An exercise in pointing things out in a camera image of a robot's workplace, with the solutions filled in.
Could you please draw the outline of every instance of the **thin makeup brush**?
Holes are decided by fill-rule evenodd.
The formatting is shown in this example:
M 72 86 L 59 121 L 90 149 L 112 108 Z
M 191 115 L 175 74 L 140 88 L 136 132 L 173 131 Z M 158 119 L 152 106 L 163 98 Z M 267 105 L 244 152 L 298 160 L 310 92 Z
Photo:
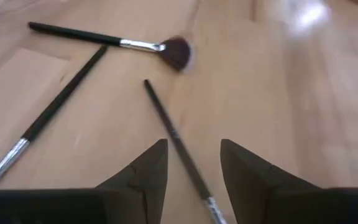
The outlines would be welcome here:
M 29 27 L 44 34 L 85 40 L 97 44 L 155 52 L 162 60 L 178 72 L 183 71 L 191 62 L 192 50 L 190 44 L 181 36 L 172 37 L 171 39 L 165 40 L 160 44 L 151 44 L 142 41 L 127 40 L 120 37 L 112 37 L 104 34 L 96 34 L 82 30 L 41 24 L 38 22 L 29 22 Z
M 40 116 L 25 131 L 20 140 L 8 152 L 5 158 L 0 162 L 0 179 L 4 173 L 18 160 L 19 156 L 25 151 L 27 146 L 33 142 L 40 134 L 43 128 L 53 118 L 62 104 L 73 93 L 75 88 L 81 83 L 88 72 L 95 66 L 96 62 L 106 53 L 107 46 L 102 46 L 84 65 L 84 67 L 74 76 L 74 78 L 64 87 L 56 98 L 44 109 Z
M 226 221 L 216 204 L 214 197 L 212 196 L 211 192 L 208 190 L 207 185 L 205 184 L 201 174 L 198 172 L 198 169 L 189 155 L 189 152 L 181 140 L 178 131 L 173 126 L 171 119 L 169 118 L 168 113 L 165 111 L 164 107 L 162 106 L 160 100 L 158 99 L 157 94 L 154 92 L 152 84 L 149 80 L 144 80 L 144 86 L 147 90 L 147 93 L 152 100 L 155 109 L 157 110 L 158 115 L 160 116 L 162 123 L 165 126 L 165 129 L 168 131 L 169 136 L 171 137 L 175 148 L 182 160 L 182 163 L 185 165 L 186 171 L 190 176 L 190 179 L 193 185 L 196 187 L 199 196 L 204 201 L 205 205 L 207 206 L 209 212 L 212 215 L 212 218 L 216 224 L 226 224 Z

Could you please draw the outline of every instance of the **silver ferrule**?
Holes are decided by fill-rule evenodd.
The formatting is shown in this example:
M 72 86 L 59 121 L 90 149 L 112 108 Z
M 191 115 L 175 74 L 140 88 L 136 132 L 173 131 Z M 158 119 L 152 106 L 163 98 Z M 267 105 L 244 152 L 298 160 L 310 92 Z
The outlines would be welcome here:
M 0 162 L 0 178 L 15 163 L 19 156 L 24 152 L 29 145 L 29 140 L 20 138 L 20 140 L 13 146 L 13 148 L 7 153 L 5 158 Z
M 227 224 L 214 197 L 207 198 L 205 204 L 208 207 L 209 212 L 211 212 L 215 224 Z
M 149 52 L 159 52 L 165 50 L 165 44 L 151 44 L 141 41 L 121 39 L 119 42 L 121 47 L 127 47 L 137 50 L 146 50 Z

